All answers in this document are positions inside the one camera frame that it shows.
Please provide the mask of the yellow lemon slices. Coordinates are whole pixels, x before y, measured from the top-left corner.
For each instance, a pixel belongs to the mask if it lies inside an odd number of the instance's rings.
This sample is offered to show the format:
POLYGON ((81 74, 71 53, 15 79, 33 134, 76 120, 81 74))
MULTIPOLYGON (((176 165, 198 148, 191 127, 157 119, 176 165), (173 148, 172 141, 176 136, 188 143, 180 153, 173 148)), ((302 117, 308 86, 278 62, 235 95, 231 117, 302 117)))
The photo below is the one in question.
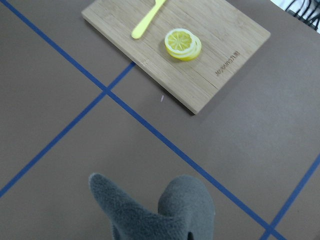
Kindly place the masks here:
POLYGON ((202 50, 200 39, 185 28, 170 30, 164 38, 164 45, 171 57, 185 62, 196 59, 202 50))

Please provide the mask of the yellow plastic knife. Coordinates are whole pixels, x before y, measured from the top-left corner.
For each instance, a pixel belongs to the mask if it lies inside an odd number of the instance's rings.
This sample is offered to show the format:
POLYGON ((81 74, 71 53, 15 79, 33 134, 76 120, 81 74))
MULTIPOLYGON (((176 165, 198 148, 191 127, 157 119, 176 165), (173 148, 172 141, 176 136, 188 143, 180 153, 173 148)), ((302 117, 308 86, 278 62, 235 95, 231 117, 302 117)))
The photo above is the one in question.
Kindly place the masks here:
POLYGON ((163 6, 166 0, 155 0, 154 6, 149 10, 149 12, 142 18, 142 20, 135 26, 131 32, 131 37, 135 40, 140 39, 145 31, 147 30, 149 24, 152 22, 153 18, 163 6))

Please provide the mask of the dark grey cloth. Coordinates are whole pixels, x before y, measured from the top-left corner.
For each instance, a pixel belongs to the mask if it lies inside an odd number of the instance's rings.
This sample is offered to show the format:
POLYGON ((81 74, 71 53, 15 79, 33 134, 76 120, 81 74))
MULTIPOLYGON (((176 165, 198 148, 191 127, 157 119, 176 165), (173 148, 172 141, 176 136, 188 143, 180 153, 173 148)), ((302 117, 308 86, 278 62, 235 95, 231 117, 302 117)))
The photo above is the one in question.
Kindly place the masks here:
POLYGON ((90 191, 108 216, 114 240, 212 240, 215 207, 205 185, 189 175, 175 177, 153 213, 114 182, 90 175, 90 191))

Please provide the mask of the wooden cutting board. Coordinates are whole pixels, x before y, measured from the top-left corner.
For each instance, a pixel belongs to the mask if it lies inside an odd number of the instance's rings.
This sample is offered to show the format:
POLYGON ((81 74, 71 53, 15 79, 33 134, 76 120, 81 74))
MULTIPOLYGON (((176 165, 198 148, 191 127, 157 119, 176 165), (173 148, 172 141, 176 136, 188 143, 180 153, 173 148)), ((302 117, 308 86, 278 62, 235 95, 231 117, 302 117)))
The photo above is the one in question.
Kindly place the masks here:
POLYGON ((81 14, 194 114, 271 35, 224 0, 96 0, 81 14))

